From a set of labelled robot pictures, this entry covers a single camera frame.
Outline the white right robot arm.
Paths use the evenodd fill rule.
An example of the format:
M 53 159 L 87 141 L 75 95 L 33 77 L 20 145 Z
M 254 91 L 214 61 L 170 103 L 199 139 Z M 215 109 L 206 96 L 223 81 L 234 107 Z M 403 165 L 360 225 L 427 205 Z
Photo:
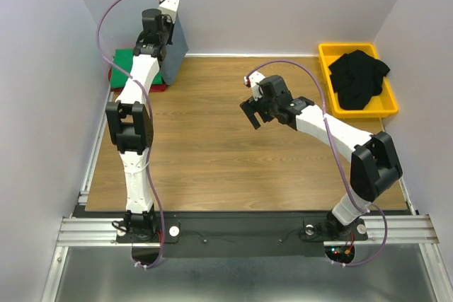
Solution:
M 265 77 L 256 71 L 244 83 L 252 95 L 240 107 L 255 129 L 262 122 L 277 120 L 329 145 L 334 156 L 350 162 L 347 192 L 327 216 L 329 236 L 348 234 L 371 203 L 401 178 L 396 148 L 386 132 L 357 129 L 324 113 L 312 100 L 293 97 L 281 76 Z

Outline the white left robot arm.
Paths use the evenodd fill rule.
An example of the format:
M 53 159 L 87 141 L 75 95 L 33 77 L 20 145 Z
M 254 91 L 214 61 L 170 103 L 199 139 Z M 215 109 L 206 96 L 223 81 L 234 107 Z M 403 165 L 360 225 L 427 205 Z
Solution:
M 110 138 L 122 161 L 127 189 L 125 217 L 114 224 L 122 236 L 149 241 L 158 236 L 149 183 L 149 158 L 154 126 L 149 90 L 172 43 L 177 12 L 164 8 L 142 11 L 143 30 L 132 50 L 130 77 L 105 113 Z

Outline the blue-grey t-shirt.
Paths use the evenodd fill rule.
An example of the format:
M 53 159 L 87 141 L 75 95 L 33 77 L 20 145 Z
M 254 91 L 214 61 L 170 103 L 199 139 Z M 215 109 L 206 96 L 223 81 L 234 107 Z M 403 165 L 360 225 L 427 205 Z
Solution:
M 162 62 L 160 70 L 163 82 L 168 86 L 175 82 L 183 60 L 188 52 L 188 44 L 180 18 L 176 19 L 174 25 L 172 43 L 172 45 L 166 46 L 167 54 Z

